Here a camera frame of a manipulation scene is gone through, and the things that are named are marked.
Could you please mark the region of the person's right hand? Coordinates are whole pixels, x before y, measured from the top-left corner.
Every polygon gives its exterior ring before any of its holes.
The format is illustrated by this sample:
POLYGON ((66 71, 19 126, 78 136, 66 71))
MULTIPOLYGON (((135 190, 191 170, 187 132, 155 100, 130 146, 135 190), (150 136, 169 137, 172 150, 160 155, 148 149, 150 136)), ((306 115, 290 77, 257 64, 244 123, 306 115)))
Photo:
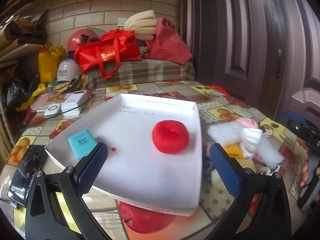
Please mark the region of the person's right hand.
POLYGON ((301 169, 301 174, 300 174, 300 182, 299 182, 299 186, 300 188, 305 187, 308 183, 308 178, 309 178, 309 174, 308 174, 308 162, 306 161, 303 165, 302 165, 302 169, 301 169))

